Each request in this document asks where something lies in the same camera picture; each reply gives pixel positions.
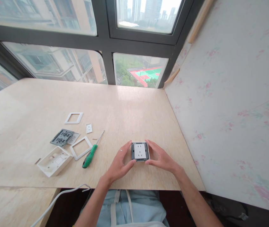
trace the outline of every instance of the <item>red court surface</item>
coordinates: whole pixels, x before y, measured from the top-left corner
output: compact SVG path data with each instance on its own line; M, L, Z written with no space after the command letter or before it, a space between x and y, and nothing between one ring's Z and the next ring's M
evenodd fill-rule
M147 83L144 81L146 79L150 79L150 77L148 75L142 75L141 78L136 74L136 72L144 72L144 71L148 71L148 70L154 70L154 69L158 69L161 67L156 67L156 68L151 68L151 69L140 69L140 70L134 70L131 71L130 73L144 86L147 87Z

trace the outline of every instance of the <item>tennis court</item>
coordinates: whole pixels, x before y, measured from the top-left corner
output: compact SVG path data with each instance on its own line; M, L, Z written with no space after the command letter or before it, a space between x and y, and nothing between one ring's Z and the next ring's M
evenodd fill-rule
M147 83L150 79L158 79L162 67L156 67L151 69L134 70L130 73L144 86L147 87Z

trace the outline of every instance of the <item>green screwdriver handle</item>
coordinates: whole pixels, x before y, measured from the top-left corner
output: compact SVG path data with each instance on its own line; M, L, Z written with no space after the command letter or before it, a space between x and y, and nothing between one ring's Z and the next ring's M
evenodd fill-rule
M82 167L84 169L86 169L90 165L91 161L93 160L93 155L94 155L94 152L96 151L97 147L98 147L98 145L94 144L91 151L90 151L90 153L85 158L85 160L83 162L83 165L82 165Z

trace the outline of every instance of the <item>gray socket frame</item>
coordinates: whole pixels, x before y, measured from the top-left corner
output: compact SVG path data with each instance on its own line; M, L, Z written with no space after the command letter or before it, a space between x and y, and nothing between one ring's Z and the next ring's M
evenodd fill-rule
M135 144L144 144L145 145L145 152L146 152L146 158L144 159L136 159L135 158ZM134 142L131 144L131 159L136 159L137 161L147 161L149 158L149 149L148 144L146 142Z
M51 141L51 144L64 147L68 141L72 138L75 132L67 129L62 129Z

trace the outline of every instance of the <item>floral wallpaper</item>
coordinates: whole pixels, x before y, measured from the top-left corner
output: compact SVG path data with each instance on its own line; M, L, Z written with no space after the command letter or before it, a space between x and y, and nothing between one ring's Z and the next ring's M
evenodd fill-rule
M207 192L269 210L269 1L215 1L184 57L165 91Z

